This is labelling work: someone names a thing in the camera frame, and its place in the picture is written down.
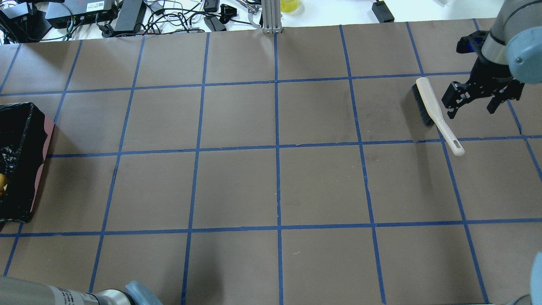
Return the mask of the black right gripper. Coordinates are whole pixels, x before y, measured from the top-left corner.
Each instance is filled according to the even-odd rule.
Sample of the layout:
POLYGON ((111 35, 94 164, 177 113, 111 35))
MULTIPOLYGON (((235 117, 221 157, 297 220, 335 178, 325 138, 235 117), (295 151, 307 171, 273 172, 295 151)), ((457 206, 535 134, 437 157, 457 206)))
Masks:
POLYGON ((507 100, 519 100, 524 86, 511 75, 509 66, 477 58, 468 82, 452 81, 441 101, 449 119, 454 119, 459 108, 476 98, 492 98, 487 110, 489 114, 494 114, 507 100))

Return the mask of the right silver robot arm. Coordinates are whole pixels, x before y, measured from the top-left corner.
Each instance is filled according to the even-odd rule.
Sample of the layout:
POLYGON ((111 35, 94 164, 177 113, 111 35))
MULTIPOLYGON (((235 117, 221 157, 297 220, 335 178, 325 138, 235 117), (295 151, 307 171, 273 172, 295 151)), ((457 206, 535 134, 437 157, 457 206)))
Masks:
POLYGON ((500 104, 519 100, 526 84, 542 81, 542 2, 506 0, 490 30, 461 37, 459 54, 474 53, 476 62, 465 83, 451 82, 442 104, 453 119, 459 108, 490 98, 488 112, 500 104))

